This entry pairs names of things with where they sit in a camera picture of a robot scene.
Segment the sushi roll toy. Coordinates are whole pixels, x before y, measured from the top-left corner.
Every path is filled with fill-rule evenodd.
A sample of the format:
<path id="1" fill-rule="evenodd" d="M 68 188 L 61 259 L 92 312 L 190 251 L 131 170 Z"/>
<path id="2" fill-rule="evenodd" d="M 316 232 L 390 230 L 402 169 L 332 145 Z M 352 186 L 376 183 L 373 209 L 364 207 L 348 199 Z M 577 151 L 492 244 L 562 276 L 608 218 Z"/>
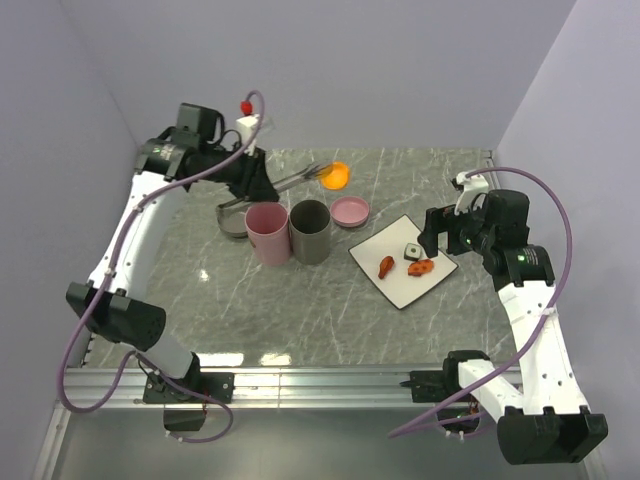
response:
<path id="1" fill-rule="evenodd" d="M 404 249 L 403 257 L 407 261 L 417 262 L 423 254 L 422 248 L 418 244 L 407 243 Z"/>

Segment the fried cutlet toy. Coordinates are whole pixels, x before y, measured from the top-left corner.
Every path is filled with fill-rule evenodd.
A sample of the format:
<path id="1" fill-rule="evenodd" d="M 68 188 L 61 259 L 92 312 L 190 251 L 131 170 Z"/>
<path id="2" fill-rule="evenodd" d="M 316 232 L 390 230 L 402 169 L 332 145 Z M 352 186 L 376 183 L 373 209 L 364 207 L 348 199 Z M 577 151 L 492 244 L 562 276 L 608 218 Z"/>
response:
<path id="1" fill-rule="evenodd" d="M 433 269 L 434 262 L 431 259 L 427 258 L 411 263 L 407 269 L 407 273 L 412 277 L 421 277 L 422 275 L 432 272 Z"/>

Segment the metal tongs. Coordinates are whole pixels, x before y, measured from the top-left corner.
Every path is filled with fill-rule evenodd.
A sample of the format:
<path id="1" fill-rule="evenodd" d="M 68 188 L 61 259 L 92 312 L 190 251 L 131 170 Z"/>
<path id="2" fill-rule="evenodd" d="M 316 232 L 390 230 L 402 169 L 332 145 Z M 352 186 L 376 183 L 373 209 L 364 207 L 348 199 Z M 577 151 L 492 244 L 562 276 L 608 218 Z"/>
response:
<path id="1" fill-rule="evenodd" d="M 329 162 L 329 163 L 313 162 L 307 165 L 302 170 L 273 183 L 272 184 L 273 192 L 257 193 L 253 196 L 249 195 L 243 198 L 237 198 L 237 199 L 219 204 L 216 207 L 216 211 L 217 212 L 222 212 L 226 210 L 233 211 L 233 210 L 239 210 L 242 207 L 245 207 L 255 202 L 278 201 L 280 193 L 308 181 L 320 180 L 320 179 L 326 178 L 333 170 L 334 170 L 334 166 L 332 162 Z"/>

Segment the chicken drumstick toy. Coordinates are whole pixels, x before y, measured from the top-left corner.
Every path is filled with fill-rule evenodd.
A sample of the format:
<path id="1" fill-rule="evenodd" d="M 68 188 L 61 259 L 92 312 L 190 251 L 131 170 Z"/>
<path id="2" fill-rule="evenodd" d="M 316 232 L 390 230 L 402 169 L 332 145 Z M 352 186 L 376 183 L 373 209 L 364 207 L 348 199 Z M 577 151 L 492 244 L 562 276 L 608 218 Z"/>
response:
<path id="1" fill-rule="evenodd" d="M 385 256 L 379 264 L 378 278 L 380 280 L 383 280 L 389 274 L 389 272 L 394 268 L 394 266 L 395 266 L 394 258 L 392 256 Z"/>

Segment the orange slice toy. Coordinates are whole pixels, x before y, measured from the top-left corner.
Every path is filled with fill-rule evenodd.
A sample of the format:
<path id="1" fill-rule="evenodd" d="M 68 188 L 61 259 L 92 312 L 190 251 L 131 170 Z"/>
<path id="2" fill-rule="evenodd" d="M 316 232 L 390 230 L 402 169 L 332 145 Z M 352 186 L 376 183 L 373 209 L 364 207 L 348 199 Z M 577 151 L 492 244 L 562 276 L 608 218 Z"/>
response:
<path id="1" fill-rule="evenodd" d="M 342 190 L 349 184 L 350 169 L 345 163 L 335 161 L 320 171 L 319 179 L 325 189 Z"/>

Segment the pink lid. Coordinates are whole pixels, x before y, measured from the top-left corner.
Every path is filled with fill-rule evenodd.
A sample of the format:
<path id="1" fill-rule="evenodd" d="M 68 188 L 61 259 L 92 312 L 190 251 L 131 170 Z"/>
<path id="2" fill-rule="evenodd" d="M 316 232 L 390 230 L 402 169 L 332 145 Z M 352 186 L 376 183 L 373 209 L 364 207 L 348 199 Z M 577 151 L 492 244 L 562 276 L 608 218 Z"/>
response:
<path id="1" fill-rule="evenodd" d="M 343 196 L 335 200 L 330 208 L 335 224 L 343 228 L 356 228 L 364 225 L 370 214 L 367 201 L 357 196 Z"/>

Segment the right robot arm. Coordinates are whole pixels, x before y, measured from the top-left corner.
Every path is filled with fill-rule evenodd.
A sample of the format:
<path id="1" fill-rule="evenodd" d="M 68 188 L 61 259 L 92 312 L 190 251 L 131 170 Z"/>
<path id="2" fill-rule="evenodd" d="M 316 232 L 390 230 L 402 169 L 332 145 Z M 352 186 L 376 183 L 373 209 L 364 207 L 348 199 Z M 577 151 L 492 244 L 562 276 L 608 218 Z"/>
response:
<path id="1" fill-rule="evenodd" d="M 516 388 L 480 351 L 450 352 L 441 386 L 455 400 L 474 397 L 497 423 L 498 444 L 511 465 L 579 463 L 608 435 L 590 410 L 571 367 L 555 296 L 560 291 L 547 251 L 529 242 L 529 199 L 513 190 L 477 193 L 476 206 L 430 208 L 418 237 L 428 257 L 481 256 L 507 314 L 522 386 Z"/>

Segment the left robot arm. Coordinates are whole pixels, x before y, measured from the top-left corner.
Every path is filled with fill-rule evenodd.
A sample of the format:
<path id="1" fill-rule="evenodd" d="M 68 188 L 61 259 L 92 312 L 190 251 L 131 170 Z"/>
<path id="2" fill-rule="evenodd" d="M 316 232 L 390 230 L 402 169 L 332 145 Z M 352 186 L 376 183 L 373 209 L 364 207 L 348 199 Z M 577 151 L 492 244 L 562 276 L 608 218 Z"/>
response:
<path id="1" fill-rule="evenodd" d="M 256 145 L 264 119 L 264 109 L 252 103 L 257 96 L 251 92 L 242 102 L 239 139 L 230 149 L 222 145 L 220 112 L 180 105 L 175 125 L 140 147 L 123 215 L 98 266 L 66 292 L 83 327 L 143 356 L 180 402 L 205 391 L 200 361 L 168 333 L 165 311 L 146 303 L 147 284 L 169 222 L 194 183 L 224 184 L 236 203 L 278 200 L 266 153 Z"/>

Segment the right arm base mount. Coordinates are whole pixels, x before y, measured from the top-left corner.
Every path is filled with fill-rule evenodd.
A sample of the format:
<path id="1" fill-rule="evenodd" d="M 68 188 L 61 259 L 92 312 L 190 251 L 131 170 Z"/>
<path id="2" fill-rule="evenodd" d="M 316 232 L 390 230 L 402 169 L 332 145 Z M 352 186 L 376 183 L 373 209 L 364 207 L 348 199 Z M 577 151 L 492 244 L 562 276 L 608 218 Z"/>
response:
<path id="1" fill-rule="evenodd" d="M 407 380 L 400 386 L 411 392 L 413 403 L 440 403 L 450 396 L 445 385 L 445 376 L 441 370 L 414 370 L 409 372 Z M 445 434 L 470 435 L 476 432 L 481 423 L 479 403 L 472 395 L 459 399 L 461 405 L 451 404 L 437 412 L 433 421 Z"/>

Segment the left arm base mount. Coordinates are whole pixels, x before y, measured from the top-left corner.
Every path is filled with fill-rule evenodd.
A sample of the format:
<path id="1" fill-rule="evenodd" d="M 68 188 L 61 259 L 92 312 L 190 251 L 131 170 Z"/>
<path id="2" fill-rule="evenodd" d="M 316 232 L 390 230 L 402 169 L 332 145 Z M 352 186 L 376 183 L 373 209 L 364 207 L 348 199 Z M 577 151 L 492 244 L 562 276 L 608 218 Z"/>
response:
<path id="1" fill-rule="evenodd" d="M 143 392 L 144 405 L 163 407 L 164 427 L 172 433 L 198 432 L 205 424 L 209 403 L 193 392 L 211 397 L 222 404 L 232 401 L 234 374 L 230 372 L 195 373 L 168 383 L 160 374 L 147 375 Z"/>

